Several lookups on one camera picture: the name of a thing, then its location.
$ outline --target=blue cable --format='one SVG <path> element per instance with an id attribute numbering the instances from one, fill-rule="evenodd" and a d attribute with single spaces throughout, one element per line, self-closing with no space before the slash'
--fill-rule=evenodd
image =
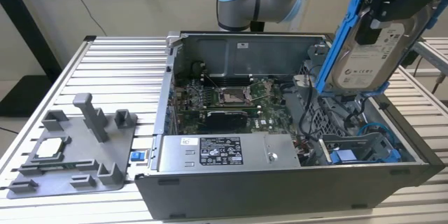
<path id="1" fill-rule="evenodd" d="M 388 127 L 386 127 L 384 124 L 382 124 L 382 123 L 368 123 L 367 125 L 364 125 L 364 126 L 359 129 L 359 131 L 358 131 L 358 135 L 362 136 L 364 129 L 367 129 L 370 126 L 379 126 L 382 129 L 384 129 L 386 132 L 387 132 L 387 134 L 390 134 L 390 136 L 391 136 L 391 138 L 392 138 L 392 139 L 391 139 L 391 140 L 392 140 L 392 145 L 395 145 L 395 135 L 394 135 L 392 131 L 388 129 Z"/>

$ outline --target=metal table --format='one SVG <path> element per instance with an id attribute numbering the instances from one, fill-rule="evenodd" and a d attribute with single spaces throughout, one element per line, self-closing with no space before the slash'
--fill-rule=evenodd
<path id="1" fill-rule="evenodd" d="M 423 38 L 414 50 L 444 73 L 448 74 L 448 38 Z"/>
<path id="2" fill-rule="evenodd" d="M 7 199 L 7 190 L 20 164 L 43 131 L 40 120 L 48 109 L 68 115 L 80 111 L 71 105 L 78 92 L 94 94 L 94 104 L 106 113 L 128 108 L 139 115 L 134 150 L 152 143 L 166 61 L 164 38 L 98 37 L 84 42 L 56 84 L 0 159 L 0 220 L 7 223 L 162 223 L 152 220 L 134 174 L 144 168 L 131 164 L 127 184 L 119 191 L 46 198 Z M 448 109 L 400 68 L 391 78 L 387 96 L 428 145 L 448 164 Z M 392 224 L 448 223 L 448 168 L 420 187 L 400 189 L 371 210 L 191 221 L 190 223 L 332 223 Z"/>

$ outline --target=wall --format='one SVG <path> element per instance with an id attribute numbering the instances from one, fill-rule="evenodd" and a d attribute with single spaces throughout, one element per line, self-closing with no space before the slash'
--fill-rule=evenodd
<path id="1" fill-rule="evenodd" d="M 0 81 L 20 80 L 28 74 L 44 74 L 38 60 L 0 5 Z"/>
<path id="2" fill-rule="evenodd" d="M 347 12 L 351 0 L 310 0 L 299 31 L 334 33 Z M 448 10 L 442 14 L 432 30 L 424 37 L 448 37 Z"/>
<path id="3" fill-rule="evenodd" d="M 86 35 L 102 35 L 80 0 L 24 0 L 63 65 Z M 215 0 L 84 0 L 110 36 L 166 36 L 171 30 L 218 30 Z M 287 31 L 288 24 L 267 24 Z"/>

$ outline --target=motherboard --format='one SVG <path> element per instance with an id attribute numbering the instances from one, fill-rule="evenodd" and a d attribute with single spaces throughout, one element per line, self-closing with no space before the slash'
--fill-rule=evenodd
<path id="1" fill-rule="evenodd" d="M 180 134 L 298 134 L 278 80 L 251 78 L 240 83 L 248 85 L 207 77 L 176 88 Z"/>

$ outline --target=gray 3d-printed holder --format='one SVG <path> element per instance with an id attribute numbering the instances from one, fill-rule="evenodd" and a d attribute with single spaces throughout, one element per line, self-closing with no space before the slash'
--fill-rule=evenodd
<path id="1" fill-rule="evenodd" d="M 74 105 L 84 118 L 68 118 L 62 110 L 47 112 L 42 121 L 46 130 L 8 187 L 10 199 L 123 187 L 138 116 L 128 110 L 104 115 L 94 108 L 90 93 L 78 94 Z"/>

